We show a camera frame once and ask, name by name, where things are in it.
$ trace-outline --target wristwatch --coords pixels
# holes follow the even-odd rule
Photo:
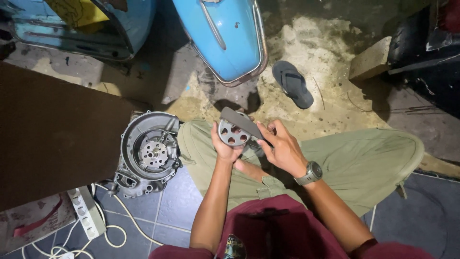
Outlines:
[[[306,185],[311,182],[316,182],[322,178],[321,167],[315,161],[309,161],[307,163],[307,173],[305,176],[294,178],[295,182],[299,185]]]

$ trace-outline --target flip-flop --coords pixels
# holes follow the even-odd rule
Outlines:
[[[305,78],[293,64],[282,60],[277,61],[271,72],[283,92],[294,101],[297,107],[304,110],[313,104],[313,96],[307,90]]]

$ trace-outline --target watch face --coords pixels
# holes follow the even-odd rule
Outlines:
[[[321,179],[322,177],[322,170],[321,167],[318,165],[317,162],[312,161],[310,163],[310,170],[316,176],[316,178]]]

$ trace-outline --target electrical socket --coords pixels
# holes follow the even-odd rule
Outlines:
[[[68,190],[67,194],[74,205],[88,239],[92,240],[102,235],[107,229],[88,187],[82,186]]]

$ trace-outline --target maroon shirt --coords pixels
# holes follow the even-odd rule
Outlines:
[[[149,259],[213,259],[206,249],[165,245],[155,249]],[[279,195],[247,201],[227,213],[220,259],[312,258],[347,259],[329,230],[305,207],[289,197]],[[378,243],[364,252],[362,259],[432,259],[428,253],[398,243]]]

